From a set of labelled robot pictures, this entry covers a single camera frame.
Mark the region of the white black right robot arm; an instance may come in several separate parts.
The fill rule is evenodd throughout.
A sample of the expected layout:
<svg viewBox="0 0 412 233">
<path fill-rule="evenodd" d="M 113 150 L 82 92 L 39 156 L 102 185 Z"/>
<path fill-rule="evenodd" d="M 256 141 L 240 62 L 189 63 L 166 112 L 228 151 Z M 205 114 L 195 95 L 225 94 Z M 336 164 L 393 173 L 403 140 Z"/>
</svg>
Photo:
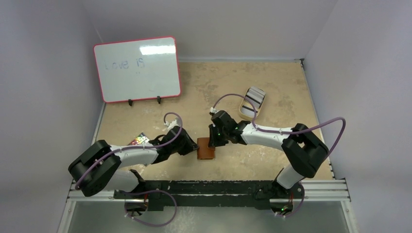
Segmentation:
<svg viewBox="0 0 412 233">
<path fill-rule="evenodd" d="M 260 145 L 283 151 L 289 165 L 283 168 L 274 180 L 273 192 L 283 198 L 292 187 L 304 178 L 313 178 L 327 158 L 329 149 L 304 124 L 292 128 L 273 128 L 253 125 L 242 120 L 236 122 L 226 111 L 211 113 L 209 147 L 228 144 Z"/>
</svg>

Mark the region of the brown leather card holder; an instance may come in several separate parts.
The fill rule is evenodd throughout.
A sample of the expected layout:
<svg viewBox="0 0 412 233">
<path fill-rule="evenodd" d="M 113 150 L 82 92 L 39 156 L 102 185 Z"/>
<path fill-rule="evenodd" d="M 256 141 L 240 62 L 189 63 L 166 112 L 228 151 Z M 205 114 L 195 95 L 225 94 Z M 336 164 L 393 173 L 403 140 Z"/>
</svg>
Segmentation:
<svg viewBox="0 0 412 233">
<path fill-rule="evenodd" d="M 213 160 L 215 159 L 215 148 L 209 147 L 209 137 L 197 138 L 197 159 Z"/>
</svg>

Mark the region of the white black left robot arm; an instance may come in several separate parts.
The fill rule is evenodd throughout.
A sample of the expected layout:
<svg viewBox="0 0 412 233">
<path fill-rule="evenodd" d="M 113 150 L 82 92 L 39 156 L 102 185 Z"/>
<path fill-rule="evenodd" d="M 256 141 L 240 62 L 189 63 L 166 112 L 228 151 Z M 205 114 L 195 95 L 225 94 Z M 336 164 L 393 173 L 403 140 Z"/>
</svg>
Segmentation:
<svg viewBox="0 0 412 233">
<path fill-rule="evenodd" d="M 198 148 L 185 129 L 174 126 L 143 144 L 121 147 L 98 140 L 69 165 L 68 171 L 76 182 L 74 188 L 91 197 L 104 190 L 123 167 L 161 163 L 175 153 L 184 156 Z"/>
</svg>

